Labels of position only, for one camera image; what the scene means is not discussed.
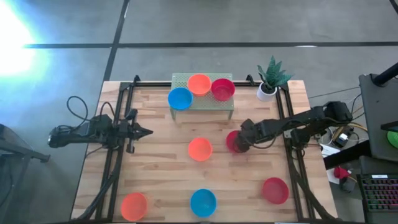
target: wooden tabletop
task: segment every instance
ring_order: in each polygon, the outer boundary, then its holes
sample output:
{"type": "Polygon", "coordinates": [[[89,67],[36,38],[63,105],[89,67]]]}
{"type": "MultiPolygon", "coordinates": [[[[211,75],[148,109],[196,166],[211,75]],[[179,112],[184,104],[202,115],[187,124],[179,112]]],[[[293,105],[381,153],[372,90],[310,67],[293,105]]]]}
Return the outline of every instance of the wooden tabletop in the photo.
{"type": "MultiPolygon", "coordinates": [[[[99,106],[109,101],[116,107],[119,84],[104,82],[99,106]]],[[[289,88],[294,113],[309,110],[304,82],[289,81],[289,88]]],[[[269,149],[251,148],[244,154],[230,153],[225,144],[228,133],[239,129],[247,118],[254,122],[279,119],[276,100],[261,102],[256,98],[256,87],[237,87],[230,121],[226,111],[178,112],[176,121],[173,121],[167,103],[169,91],[170,87],[134,89],[132,107],[138,109],[137,122],[154,133],[134,143],[134,154],[124,152],[113,221],[125,221],[120,204],[127,194],[133,192],[142,192],[148,202],[148,212],[140,222],[297,221],[282,137],[278,137],[269,149]],[[205,162],[194,161],[188,155],[188,144],[197,137],[207,138],[213,145],[213,154],[205,162]],[[282,205],[273,205],[261,196],[261,187],[270,177],[281,178],[289,186],[289,198],[282,205]],[[198,218],[190,210],[190,197],[202,188],[210,189],[217,198],[218,207],[209,218],[198,218]]],[[[107,107],[104,113],[112,116],[107,107]]],[[[98,144],[90,144],[88,152],[98,147],[98,144]]],[[[106,150],[102,149],[86,158],[72,218],[81,215],[98,193],[105,157],[106,150]]],[[[336,217],[319,147],[306,148],[304,161],[311,190],[327,211],[336,217]]],[[[105,214],[109,194],[104,204],[105,214]]],[[[300,198],[306,211],[302,192],[300,198]]]]}

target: orange bowl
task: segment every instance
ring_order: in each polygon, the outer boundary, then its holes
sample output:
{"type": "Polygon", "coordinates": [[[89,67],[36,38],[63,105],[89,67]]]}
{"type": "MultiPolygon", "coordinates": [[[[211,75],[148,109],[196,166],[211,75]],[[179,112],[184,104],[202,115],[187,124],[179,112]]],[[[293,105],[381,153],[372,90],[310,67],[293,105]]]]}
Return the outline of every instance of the orange bowl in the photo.
{"type": "Polygon", "coordinates": [[[213,152],[213,146],[205,138],[195,138],[188,146],[189,156],[196,161],[205,161],[213,152]]]}
{"type": "Polygon", "coordinates": [[[204,96],[210,91],[211,80],[205,74],[194,74],[188,79],[187,85],[195,96],[204,96]]]}
{"type": "Polygon", "coordinates": [[[121,213],[130,222],[140,220],[147,213],[147,199],[139,192],[127,195],[123,199],[121,213]]]}

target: gray floor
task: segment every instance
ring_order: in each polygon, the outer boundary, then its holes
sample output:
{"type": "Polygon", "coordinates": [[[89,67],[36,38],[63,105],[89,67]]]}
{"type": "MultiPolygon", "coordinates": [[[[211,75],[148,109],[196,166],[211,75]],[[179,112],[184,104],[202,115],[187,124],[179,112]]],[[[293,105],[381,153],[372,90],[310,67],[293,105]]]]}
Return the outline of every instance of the gray floor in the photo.
{"type": "MultiPolygon", "coordinates": [[[[16,26],[22,26],[7,30],[7,41],[23,37],[31,44],[111,43],[123,0],[6,3],[19,19],[16,26]],[[24,27],[30,35],[13,33],[24,27]]],[[[121,42],[398,41],[397,21],[388,0],[132,0],[121,42]]],[[[10,214],[10,223],[68,220],[86,146],[51,149],[47,137],[59,124],[78,124],[65,106],[70,95],[81,96],[89,116],[94,114],[109,53],[110,49],[0,52],[0,123],[52,156],[47,164],[32,161],[17,201],[19,216],[10,214]]],[[[305,80],[308,95],[315,96],[357,86],[362,73],[383,71],[396,63],[398,47],[119,49],[111,80],[132,80],[134,75],[169,80],[173,72],[228,72],[241,80],[256,75],[256,65],[266,65],[271,55],[284,62],[294,79],[305,80]]],[[[350,102],[358,93],[357,89],[310,102],[350,102]]],[[[83,113],[78,103],[73,109],[83,113]]],[[[365,124],[364,118],[359,122],[365,124]]],[[[353,199],[357,197],[332,189],[339,217],[363,220],[360,201],[353,199]]]]}

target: keyboard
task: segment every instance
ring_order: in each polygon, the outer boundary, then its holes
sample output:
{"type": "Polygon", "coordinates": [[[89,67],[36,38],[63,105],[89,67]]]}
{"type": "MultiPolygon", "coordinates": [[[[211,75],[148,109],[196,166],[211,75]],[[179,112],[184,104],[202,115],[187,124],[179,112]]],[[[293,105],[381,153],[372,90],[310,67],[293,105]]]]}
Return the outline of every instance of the keyboard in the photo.
{"type": "Polygon", "coordinates": [[[357,175],[362,203],[369,212],[398,212],[398,174],[357,175]]]}

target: black metal frame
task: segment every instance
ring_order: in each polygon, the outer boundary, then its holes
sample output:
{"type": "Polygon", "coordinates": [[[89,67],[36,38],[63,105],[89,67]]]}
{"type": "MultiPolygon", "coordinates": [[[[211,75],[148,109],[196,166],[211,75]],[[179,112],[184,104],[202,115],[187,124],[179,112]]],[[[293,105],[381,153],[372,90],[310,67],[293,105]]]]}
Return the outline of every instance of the black metal frame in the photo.
{"type": "MultiPolygon", "coordinates": [[[[248,75],[246,78],[246,81],[240,81],[240,82],[234,82],[235,86],[259,86],[259,82],[255,82],[252,78],[252,76],[248,75]]],[[[128,111],[131,107],[132,103],[132,96],[133,96],[133,91],[134,87],[165,87],[165,86],[171,86],[171,82],[140,82],[140,78],[136,76],[134,78],[134,81],[131,82],[122,82],[120,83],[119,87],[119,95],[118,95],[118,102],[116,104],[116,111],[115,111],[115,120],[114,122],[117,123],[119,119],[119,114],[121,110],[121,103],[123,100],[124,92],[128,90],[128,96],[127,96],[127,102],[126,102],[126,110],[124,112],[125,115],[128,114],[128,111]]],[[[293,112],[293,106],[292,102],[290,99],[290,93],[289,93],[289,88],[287,85],[282,87],[282,91],[285,93],[285,98],[286,98],[286,103],[287,103],[287,110],[289,112],[289,116],[292,116],[294,114],[293,112]]],[[[279,111],[279,116],[280,118],[284,117],[284,109],[282,105],[282,100],[280,97],[280,91],[277,91],[276,93],[276,98],[277,98],[277,106],[278,106],[278,111],[279,111]]],[[[101,183],[101,189],[98,193],[98,195],[95,197],[93,203],[88,207],[89,209],[86,210],[86,212],[80,216],[77,219],[70,220],[68,222],[63,222],[63,223],[112,223],[113,222],[113,214],[114,214],[114,207],[115,207],[115,201],[116,201],[116,196],[117,196],[117,189],[118,189],[118,181],[119,181],[119,175],[121,171],[121,162],[122,162],[122,156],[123,156],[123,151],[124,151],[124,140],[122,139],[120,141],[120,147],[116,149],[118,152],[117,158],[116,158],[116,163],[114,165],[114,169],[109,175],[109,170],[111,166],[111,160],[112,160],[112,155],[113,151],[109,150],[107,155],[106,155],[106,160],[105,160],[105,166],[104,166],[104,173],[103,173],[103,179],[101,183]],[[110,186],[112,185],[111,189],[111,196],[109,200],[109,207],[108,207],[108,213],[105,218],[103,218],[103,199],[106,194],[106,192],[109,190],[110,186]],[[90,217],[92,216],[93,212],[96,210],[95,214],[95,219],[91,219],[90,217]]],[[[305,185],[308,186],[308,179],[307,179],[307,173],[305,170],[305,165],[304,165],[304,160],[303,157],[300,153],[297,153],[297,160],[298,160],[298,166],[299,166],[299,173],[297,172],[295,166],[294,166],[294,161],[292,157],[292,147],[289,144],[288,139],[284,136],[284,142],[285,142],[285,150],[286,150],[286,158],[287,158],[287,164],[289,168],[289,174],[290,174],[290,180],[292,184],[292,191],[293,191],[293,196],[294,196],[294,203],[295,203],[295,208],[296,208],[296,213],[297,213],[297,223],[300,222],[306,222],[306,223],[347,223],[347,224],[354,224],[357,222],[344,222],[344,221],[331,221],[331,220],[319,220],[316,219],[315,217],[315,212],[314,212],[314,206],[312,205],[310,199],[304,195],[306,199],[306,204],[307,204],[307,210],[308,210],[308,216],[309,218],[305,218],[303,216],[303,210],[302,210],[302,204],[300,200],[300,194],[299,194],[299,188],[297,187],[298,185],[305,185]]],[[[128,148],[132,147],[131,142],[127,145],[128,148]]]]}

